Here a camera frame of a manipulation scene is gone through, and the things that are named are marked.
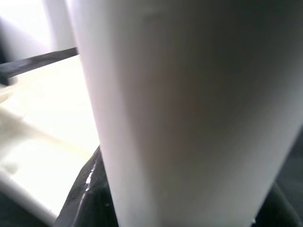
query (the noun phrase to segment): white cylinder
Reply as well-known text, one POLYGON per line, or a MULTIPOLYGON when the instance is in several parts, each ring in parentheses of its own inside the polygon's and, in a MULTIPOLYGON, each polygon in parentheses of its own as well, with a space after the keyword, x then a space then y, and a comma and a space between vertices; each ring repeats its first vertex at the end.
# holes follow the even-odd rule
POLYGON ((120 227, 250 225, 303 119, 288 2, 68 1, 120 227))

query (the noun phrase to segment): white pipe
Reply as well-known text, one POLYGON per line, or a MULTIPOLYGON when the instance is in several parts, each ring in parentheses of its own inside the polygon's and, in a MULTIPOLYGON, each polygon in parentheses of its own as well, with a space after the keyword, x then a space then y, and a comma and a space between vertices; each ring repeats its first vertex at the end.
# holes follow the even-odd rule
POLYGON ((250 225, 303 116, 296 7, 253 4, 68 1, 120 227, 250 225))

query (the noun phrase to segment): white wall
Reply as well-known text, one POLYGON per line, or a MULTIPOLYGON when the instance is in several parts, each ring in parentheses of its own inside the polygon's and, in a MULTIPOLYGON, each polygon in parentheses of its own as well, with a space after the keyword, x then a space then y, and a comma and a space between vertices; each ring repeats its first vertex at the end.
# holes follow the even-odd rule
POLYGON ((0 23, 9 61, 75 47, 63 0, 0 0, 0 23))

